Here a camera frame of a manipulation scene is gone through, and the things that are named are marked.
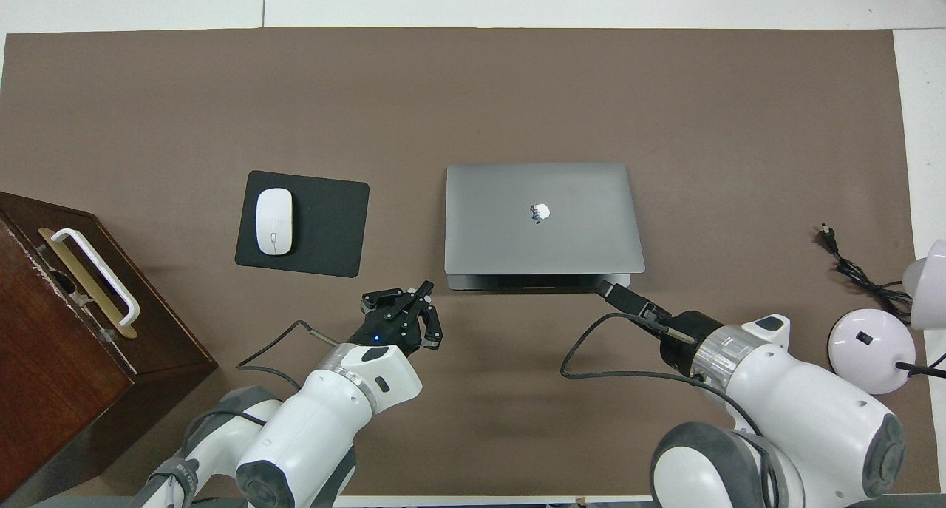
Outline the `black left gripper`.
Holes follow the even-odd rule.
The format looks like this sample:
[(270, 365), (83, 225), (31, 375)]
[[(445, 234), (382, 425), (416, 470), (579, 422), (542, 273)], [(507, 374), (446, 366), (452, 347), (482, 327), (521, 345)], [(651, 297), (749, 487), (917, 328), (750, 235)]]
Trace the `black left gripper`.
[[(365, 293), (361, 297), (364, 323), (347, 342), (371, 347), (393, 345), (404, 354), (412, 354), (421, 346), (439, 348), (443, 330), (430, 296), (433, 289), (435, 284), (425, 281), (417, 291), (385, 289)], [(425, 328), (423, 337), (420, 322)]]

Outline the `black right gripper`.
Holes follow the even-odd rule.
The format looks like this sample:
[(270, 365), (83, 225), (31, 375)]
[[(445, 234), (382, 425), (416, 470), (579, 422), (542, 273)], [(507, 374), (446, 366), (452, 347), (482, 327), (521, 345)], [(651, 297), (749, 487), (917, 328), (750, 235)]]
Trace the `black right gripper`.
[[(682, 373), (683, 376), (689, 376), (692, 372), (693, 360), (695, 360), (697, 350), (707, 337), (724, 326), (722, 322), (700, 311), (684, 311), (672, 315), (669, 311), (632, 292), (621, 283), (601, 281), (597, 293), (618, 312), (645, 319), (646, 322), (639, 323), (638, 326), (659, 340), (661, 358), (667, 365)], [(676, 331), (679, 335), (688, 336), (690, 341), (686, 342), (686, 340), (679, 339), (679, 337), (659, 332), (656, 329), (658, 326)]]

